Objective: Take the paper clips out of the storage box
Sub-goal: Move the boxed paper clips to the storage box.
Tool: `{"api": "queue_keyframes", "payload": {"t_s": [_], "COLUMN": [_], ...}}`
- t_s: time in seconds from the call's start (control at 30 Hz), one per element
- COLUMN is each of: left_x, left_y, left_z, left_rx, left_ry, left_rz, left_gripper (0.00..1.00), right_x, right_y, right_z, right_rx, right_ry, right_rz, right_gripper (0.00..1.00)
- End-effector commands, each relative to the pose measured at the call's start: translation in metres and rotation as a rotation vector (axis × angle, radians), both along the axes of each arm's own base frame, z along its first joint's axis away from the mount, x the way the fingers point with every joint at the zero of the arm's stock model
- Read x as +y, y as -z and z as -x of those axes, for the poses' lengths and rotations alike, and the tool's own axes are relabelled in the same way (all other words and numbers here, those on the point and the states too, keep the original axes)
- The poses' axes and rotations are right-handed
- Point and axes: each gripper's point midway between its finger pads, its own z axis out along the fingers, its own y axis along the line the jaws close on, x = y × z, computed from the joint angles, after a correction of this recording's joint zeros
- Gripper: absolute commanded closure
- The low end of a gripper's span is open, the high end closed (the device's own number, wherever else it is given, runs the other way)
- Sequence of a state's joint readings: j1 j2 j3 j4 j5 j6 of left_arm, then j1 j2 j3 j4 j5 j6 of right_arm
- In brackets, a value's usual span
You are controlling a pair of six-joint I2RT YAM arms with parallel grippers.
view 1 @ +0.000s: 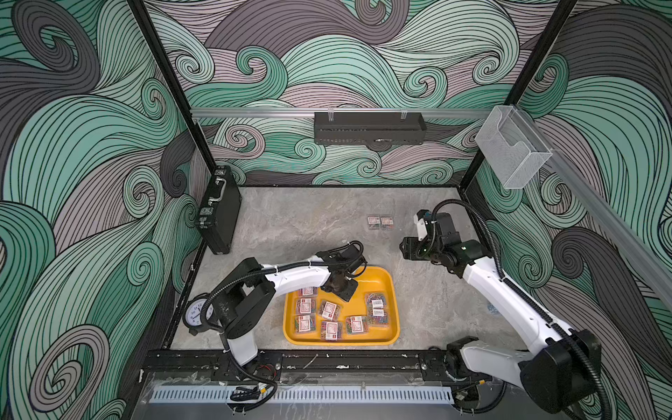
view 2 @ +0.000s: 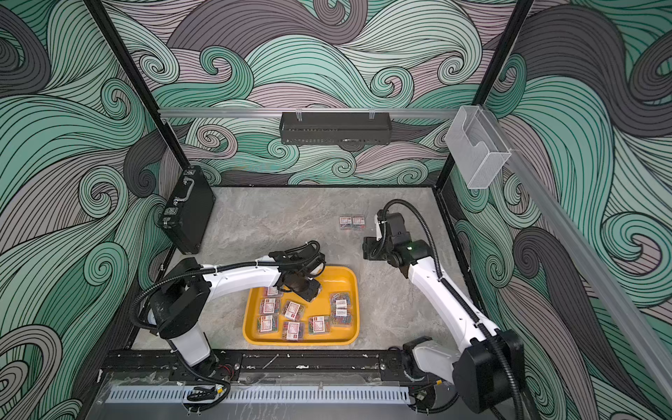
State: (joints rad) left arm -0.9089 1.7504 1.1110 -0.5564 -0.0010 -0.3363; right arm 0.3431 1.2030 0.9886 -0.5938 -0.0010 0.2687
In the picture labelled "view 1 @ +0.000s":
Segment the paper clip box two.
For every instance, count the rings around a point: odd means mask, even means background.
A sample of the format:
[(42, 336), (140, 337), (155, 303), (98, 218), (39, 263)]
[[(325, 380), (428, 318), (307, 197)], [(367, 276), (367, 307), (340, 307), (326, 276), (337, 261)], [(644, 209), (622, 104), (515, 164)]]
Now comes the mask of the paper clip box two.
[(319, 294), (319, 290), (316, 287), (306, 287), (299, 290), (299, 297), (301, 298), (315, 298)]

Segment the paper clip box one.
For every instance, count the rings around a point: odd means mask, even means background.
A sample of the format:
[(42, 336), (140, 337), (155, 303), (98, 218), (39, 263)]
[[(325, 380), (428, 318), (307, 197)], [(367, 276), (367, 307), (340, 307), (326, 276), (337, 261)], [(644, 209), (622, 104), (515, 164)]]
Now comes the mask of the paper clip box one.
[(380, 217), (380, 222), (381, 222), (381, 228), (382, 229), (394, 229), (395, 228), (394, 218), (390, 215), (382, 215)]

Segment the paper clip box three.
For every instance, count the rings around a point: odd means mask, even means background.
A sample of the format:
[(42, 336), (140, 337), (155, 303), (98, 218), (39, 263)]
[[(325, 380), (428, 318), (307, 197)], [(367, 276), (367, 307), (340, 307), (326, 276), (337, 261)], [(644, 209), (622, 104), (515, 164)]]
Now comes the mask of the paper clip box three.
[(370, 230), (381, 229), (381, 218), (378, 215), (369, 215), (367, 217), (367, 226)]

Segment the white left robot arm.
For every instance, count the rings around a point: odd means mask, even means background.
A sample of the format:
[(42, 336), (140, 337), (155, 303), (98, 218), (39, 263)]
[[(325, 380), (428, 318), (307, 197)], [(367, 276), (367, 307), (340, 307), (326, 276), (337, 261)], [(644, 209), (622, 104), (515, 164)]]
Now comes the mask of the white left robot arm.
[(242, 367), (258, 354), (253, 330), (275, 297), (317, 288), (350, 301), (356, 278), (366, 270), (364, 246), (350, 241), (306, 260), (281, 265), (243, 260), (206, 297), (199, 320), (220, 336), (225, 351)]

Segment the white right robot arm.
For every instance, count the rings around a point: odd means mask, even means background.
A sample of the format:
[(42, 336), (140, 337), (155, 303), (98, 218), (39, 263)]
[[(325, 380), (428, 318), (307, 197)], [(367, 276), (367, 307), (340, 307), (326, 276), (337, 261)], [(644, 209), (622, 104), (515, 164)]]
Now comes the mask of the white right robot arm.
[[(481, 227), (486, 243), (464, 241), (444, 207), (464, 208)], [(430, 262), (466, 281), (509, 322), (523, 341), (523, 352), (494, 348), (464, 339), (451, 350), (458, 368), (493, 376), (521, 388), (540, 409), (579, 418), (572, 406), (594, 396), (600, 416), (613, 418), (607, 386), (601, 378), (598, 337), (558, 318), (504, 271), (486, 219), (471, 204), (445, 199), (414, 216), (416, 234), (402, 239), (404, 259)]]

